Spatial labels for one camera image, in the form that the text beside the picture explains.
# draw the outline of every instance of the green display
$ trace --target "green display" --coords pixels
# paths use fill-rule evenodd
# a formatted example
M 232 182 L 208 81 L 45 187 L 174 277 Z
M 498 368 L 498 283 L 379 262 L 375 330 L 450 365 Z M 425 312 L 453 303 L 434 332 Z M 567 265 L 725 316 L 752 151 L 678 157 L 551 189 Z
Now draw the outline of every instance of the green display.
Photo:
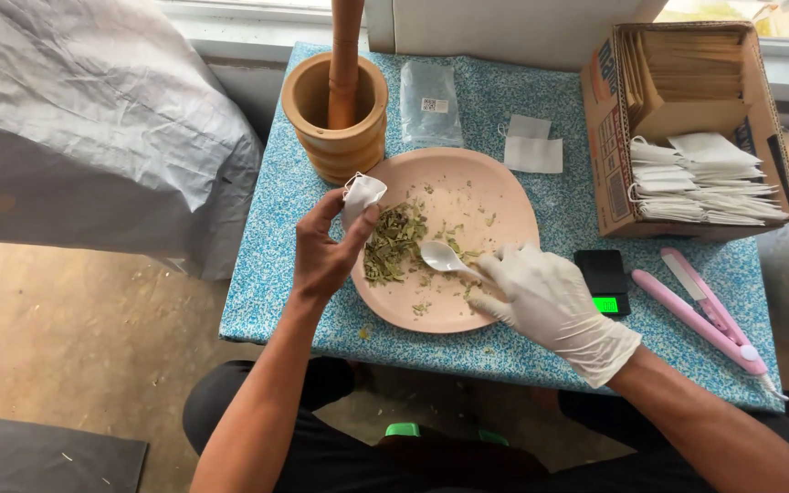
M 593 303 L 595 303 L 595 308 L 598 308 L 602 313 L 617 313 L 619 311 L 614 297 L 593 298 Z

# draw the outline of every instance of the wall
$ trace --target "wall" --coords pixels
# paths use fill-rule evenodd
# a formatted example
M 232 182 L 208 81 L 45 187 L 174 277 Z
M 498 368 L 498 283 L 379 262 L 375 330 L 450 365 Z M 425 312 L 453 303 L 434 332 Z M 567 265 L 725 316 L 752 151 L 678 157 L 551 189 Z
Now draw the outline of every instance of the wall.
M 652 22 L 665 0 L 392 0 L 395 49 L 579 71 L 625 22 Z
M 266 144 L 285 79 L 285 64 L 215 58 L 204 60 Z

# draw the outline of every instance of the white sack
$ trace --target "white sack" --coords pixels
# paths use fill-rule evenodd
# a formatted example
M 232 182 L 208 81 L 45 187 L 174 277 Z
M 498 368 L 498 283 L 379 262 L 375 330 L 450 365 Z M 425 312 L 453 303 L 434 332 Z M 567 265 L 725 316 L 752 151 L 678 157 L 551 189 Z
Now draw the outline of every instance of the white sack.
M 0 0 L 0 241 L 230 277 L 261 153 L 149 0 Z

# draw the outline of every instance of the white latex glove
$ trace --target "white latex glove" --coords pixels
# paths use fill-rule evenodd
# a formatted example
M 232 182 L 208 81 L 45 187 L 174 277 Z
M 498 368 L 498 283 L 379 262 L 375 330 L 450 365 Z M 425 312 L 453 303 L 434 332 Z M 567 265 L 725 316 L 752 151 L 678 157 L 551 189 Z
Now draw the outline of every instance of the white latex glove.
M 641 334 L 599 313 L 580 269 L 554 253 L 505 245 L 477 263 L 509 303 L 488 296 L 468 303 L 564 358 L 593 388 L 607 383 L 641 344 Z

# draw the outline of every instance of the table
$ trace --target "table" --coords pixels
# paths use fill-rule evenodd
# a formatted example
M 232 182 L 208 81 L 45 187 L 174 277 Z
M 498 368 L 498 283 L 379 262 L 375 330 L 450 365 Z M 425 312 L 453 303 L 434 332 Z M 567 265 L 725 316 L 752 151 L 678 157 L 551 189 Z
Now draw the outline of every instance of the table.
M 288 71 L 302 60 L 330 50 L 298 43 Z M 400 142 L 400 66 L 409 60 L 451 65 L 465 147 L 498 161 L 504 157 L 499 123 L 511 113 L 552 120 L 550 138 L 564 138 L 564 173 L 516 172 L 541 225 L 541 248 L 571 258 L 581 249 L 615 248 L 626 268 L 641 268 L 689 300 L 659 257 L 675 247 L 705 279 L 757 347 L 778 385 L 757 246 L 753 239 L 727 244 L 693 241 L 603 240 L 598 236 L 583 100 L 576 73 L 562 73 L 470 57 L 425 58 L 363 52 L 389 83 L 386 155 L 413 147 Z M 295 224 L 332 188 L 313 171 L 281 105 L 276 109 L 246 231 L 221 319 L 220 337 L 264 344 L 291 288 Z M 342 234 L 338 219 L 331 229 Z M 729 402 L 745 408 L 782 411 L 783 403 L 738 365 L 682 324 L 667 309 L 631 285 L 632 314 L 624 323 L 643 343 L 678 371 Z M 363 326 L 369 337 L 358 337 Z M 403 330 L 377 317 L 358 297 L 351 280 L 331 299 L 318 325 L 312 351 L 362 362 L 394 365 L 509 383 L 592 391 L 555 354 L 503 324 L 433 335 Z M 611 391 L 600 388 L 598 392 Z

